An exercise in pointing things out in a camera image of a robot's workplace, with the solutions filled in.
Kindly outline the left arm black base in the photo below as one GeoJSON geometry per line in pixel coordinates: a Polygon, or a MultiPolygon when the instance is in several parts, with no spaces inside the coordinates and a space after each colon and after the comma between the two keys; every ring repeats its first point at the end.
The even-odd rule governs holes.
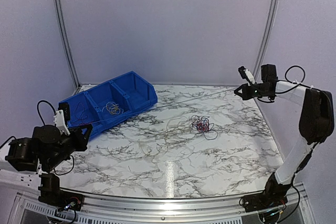
{"type": "Polygon", "coordinates": [[[83,202],[82,194],[61,190],[60,179],[55,174],[41,174],[39,178],[39,202],[58,207],[58,211],[81,210],[83,202]]]}

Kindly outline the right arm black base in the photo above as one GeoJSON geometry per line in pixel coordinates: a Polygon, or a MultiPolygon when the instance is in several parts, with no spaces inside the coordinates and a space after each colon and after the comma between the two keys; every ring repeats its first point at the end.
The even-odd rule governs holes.
{"type": "Polygon", "coordinates": [[[290,188],[291,183],[278,183],[275,173],[272,173],[262,192],[242,196],[239,200],[239,205],[243,207],[246,212],[277,207],[288,202],[286,195],[290,188]]]}

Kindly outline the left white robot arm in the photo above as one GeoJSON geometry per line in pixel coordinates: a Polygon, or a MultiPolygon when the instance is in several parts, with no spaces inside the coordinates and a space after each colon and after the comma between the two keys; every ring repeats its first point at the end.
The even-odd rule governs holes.
{"type": "Polygon", "coordinates": [[[1,185],[35,192],[40,175],[66,176],[75,167],[74,152],[87,150],[92,125],[71,127],[68,133],[53,125],[36,126],[32,137],[8,140],[9,150],[1,162],[1,185]]]}

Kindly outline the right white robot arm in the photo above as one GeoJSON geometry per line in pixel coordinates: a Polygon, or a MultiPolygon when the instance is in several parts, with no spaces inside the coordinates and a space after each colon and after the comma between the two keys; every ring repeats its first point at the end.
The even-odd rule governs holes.
{"type": "Polygon", "coordinates": [[[271,207],[290,189],[295,175],[307,165],[315,147],[333,133],[332,94],[288,78],[280,80],[276,66],[271,64],[261,67],[260,83],[244,66],[239,67],[238,72],[246,80],[246,84],[235,89],[234,94],[242,100],[266,97],[267,102],[272,104],[275,98],[282,98],[301,106],[299,139],[284,163],[269,177],[264,192],[260,195],[260,203],[271,207]]]}

